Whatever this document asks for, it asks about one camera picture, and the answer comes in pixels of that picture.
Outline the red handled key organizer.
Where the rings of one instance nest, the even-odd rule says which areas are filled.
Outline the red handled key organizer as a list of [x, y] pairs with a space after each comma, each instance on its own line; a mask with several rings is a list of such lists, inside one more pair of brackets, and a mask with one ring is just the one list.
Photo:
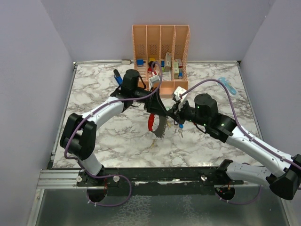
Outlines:
[[163, 138], [167, 127], [167, 117], [151, 113], [148, 118], [148, 130], [157, 138]]

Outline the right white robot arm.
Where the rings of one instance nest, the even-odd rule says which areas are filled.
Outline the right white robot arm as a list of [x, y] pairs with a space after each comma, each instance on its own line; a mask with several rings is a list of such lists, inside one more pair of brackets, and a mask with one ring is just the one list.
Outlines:
[[191, 107], [185, 95], [173, 94], [175, 104], [169, 110], [179, 124], [185, 121], [205, 127], [205, 132], [214, 139], [229, 144], [248, 154], [262, 167], [244, 167], [230, 162], [216, 172], [221, 184], [231, 180], [244, 180], [269, 186], [277, 196], [292, 200], [301, 184], [301, 156], [291, 156], [260, 140], [233, 118], [218, 112], [217, 102], [209, 94], [199, 94]]

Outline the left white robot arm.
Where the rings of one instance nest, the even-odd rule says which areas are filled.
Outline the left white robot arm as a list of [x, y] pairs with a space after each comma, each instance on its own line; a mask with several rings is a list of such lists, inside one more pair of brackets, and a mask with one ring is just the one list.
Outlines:
[[93, 110], [78, 115], [71, 114], [64, 127], [59, 145], [65, 149], [67, 159], [75, 159], [89, 174], [88, 181], [98, 186], [103, 182], [103, 165], [94, 154], [96, 132], [112, 117], [124, 112], [134, 101], [144, 104], [144, 109], [150, 113], [149, 131], [156, 137], [162, 138], [166, 129], [167, 110], [160, 96], [159, 87], [162, 75], [158, 74], [149, 79], [150, 90], [138, 86], [141, 78], [135, 69], [126, 71], [122, 83], [108, 97], [108, 99]]

